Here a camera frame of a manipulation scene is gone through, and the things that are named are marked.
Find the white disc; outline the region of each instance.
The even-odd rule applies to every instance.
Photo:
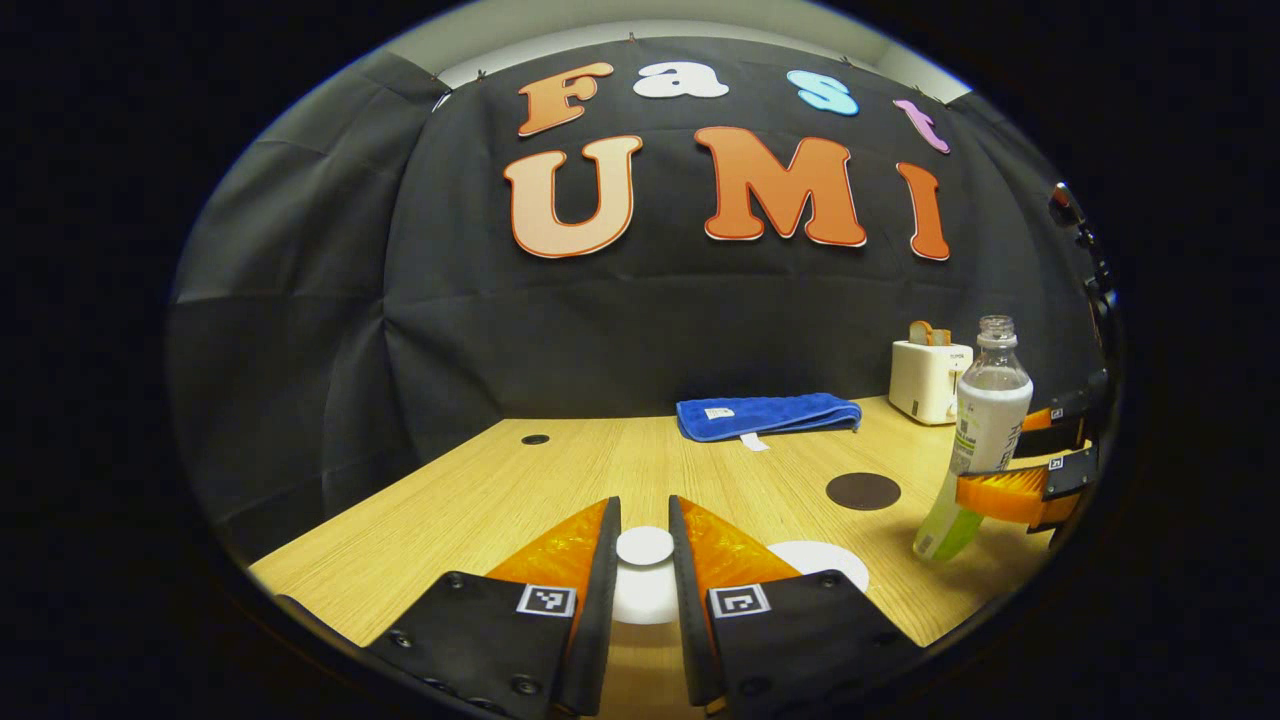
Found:
[[[618,536],[618,557],[632,565],[655,565],[671,557],[676,547],[671,533],[653,525],[640,525]]]
[[[613,588],[613,619],[632,625],[673,623],[676,606],[676,564],[671,560],[634,568],[618,564],[618,583]]]
[[[867,565],[856,555],[837,544],[791,541],[771,544],[769,551],[805,575],[823,570],[840,570],[864,593],[872,584]]]

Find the towel tag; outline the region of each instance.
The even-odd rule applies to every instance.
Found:
[[[739,437],[742,438],[742,445],[750,447],[755,452],[769,448],[769,446],[764,445],[764,442],[760,439],[760,436],[755,433],[746,433],[745,436],[739,436]]]

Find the folded towel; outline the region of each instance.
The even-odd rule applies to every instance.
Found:
[[[858,429],[861,420],[863,409],[856,402],[826,392],[795,397],[717,397],[676,404],[680,433],[698,442],[826,425],[852,425]]]

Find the table surface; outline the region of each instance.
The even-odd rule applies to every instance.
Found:
[[[1050,533],[984,520],[947,564],[925,565],[911,539],[942,482],[954,425],[924,427],[884,397],[859,400],[859,432],[684,438],[673,415],[582,420],[508,419],[251,566],[357,644],[370,643],[448,570],[483,575],[566,516],[609,496],[622,529],[667,527],[667,498],[686,497],[764,544],[823,541],[870,571],[870,598],[928,644],[989,598],[1015,589],[1047,559]],[[524,445],[529,434],[549,442]],[[1042,464],[1015,460],[1012,466]],[[846,473],[878,473],[902,496],[876,511],[826,495]],[[677,623],[614,623],[600,717],[701,719],[685,691]]]

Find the bottle cap opening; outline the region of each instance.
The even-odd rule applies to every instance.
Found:
[[[1015,347],[1018,334],[1009,315],[987,315],[978,320],[978,345],[982,347]]]

